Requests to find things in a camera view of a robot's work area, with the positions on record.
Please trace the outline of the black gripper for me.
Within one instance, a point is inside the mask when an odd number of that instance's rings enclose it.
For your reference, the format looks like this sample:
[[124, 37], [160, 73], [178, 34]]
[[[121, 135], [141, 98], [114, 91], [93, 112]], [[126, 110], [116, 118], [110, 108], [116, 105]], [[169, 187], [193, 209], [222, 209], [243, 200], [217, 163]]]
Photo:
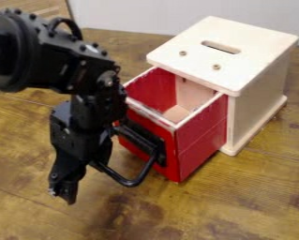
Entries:
[[71, 102], [63, 102], [50, 115], [50, 141], [57, 152], [50, 172], [50, 195], [73, 205], [88, 166], [102, 172], [101, 164], [110, 163], [113, 141], [109, 127], [82, 128], [73, 122], [70, 107]]

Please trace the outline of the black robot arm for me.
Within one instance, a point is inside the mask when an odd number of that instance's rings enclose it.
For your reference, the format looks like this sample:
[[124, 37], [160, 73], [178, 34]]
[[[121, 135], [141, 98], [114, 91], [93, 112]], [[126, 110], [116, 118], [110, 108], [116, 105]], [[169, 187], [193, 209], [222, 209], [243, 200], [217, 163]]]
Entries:
[[120, 70], [108, 51], [84, 40], [76, 21], [0, 9], [0, 91], [46, 88], [71, 96], [50, 115], [50, 194], [70, 204], [88, 167], [110, 160], [113, 123], [128, 112]]

